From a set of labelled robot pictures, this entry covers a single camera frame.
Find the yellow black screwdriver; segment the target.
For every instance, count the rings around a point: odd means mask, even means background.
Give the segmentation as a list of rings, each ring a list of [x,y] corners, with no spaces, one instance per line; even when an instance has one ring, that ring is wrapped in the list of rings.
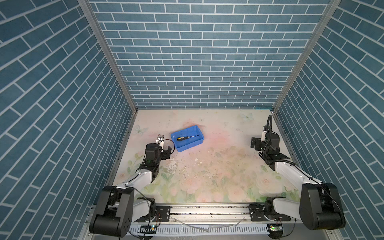
[[[188,140],[188,139],[191,139],[191,138],[195,138],[195,137],[198,137],[198,136],[199,136],[199,135],[178,137],[178,138],[177,138],[177,141],[178,141],[178,142],[181,142],[181,141],[185,141],[185,140]]]

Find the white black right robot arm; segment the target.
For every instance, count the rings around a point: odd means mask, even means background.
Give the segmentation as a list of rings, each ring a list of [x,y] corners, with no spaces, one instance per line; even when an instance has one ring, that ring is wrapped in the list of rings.
[[[295,186],[300,201],[284,197],[267,198],[264,206],[266,218],[273,221],[288,216],[303,222],[309,230],[335,230],[346,225],[346,218],[338,188],[322,182],[303,171],[289,157],[280,152],[280,137],[270,126],[264,126],[260,138],[252,138],[251,148],[273,171]]]

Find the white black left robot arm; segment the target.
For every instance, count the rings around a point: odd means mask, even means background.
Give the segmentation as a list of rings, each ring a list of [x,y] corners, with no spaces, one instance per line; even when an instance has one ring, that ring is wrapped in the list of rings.
[[[161,214],[156,210],[156,201],[147,198],[141,190],[157,177],[161,161],[168,160],[175,148],[163,149],[162,141],[146,145],[143,162],[134,175],[116,186],[105,186],[94,210],[89,231],[91,234],[106,235],[119,239],[132,234],[131,224],[147,221],[141,226],[138,236],[147,240],[146,234],[154,234],[160,226]]]

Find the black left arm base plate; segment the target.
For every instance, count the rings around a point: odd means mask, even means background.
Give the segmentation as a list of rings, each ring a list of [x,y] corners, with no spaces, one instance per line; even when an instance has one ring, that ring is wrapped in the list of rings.
[[[171,215],[171,206],[156,206],[155,210],[151,210],[151,222],[169,222]]]

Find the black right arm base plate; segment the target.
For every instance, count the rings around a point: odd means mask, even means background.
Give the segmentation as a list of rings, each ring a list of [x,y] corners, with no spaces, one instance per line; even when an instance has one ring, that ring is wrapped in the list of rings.
[[[250,218],[252,222],[289,222],[291,217],[278,214],[273,207],[267,202],[267,205],[253,203],[248,205]]]

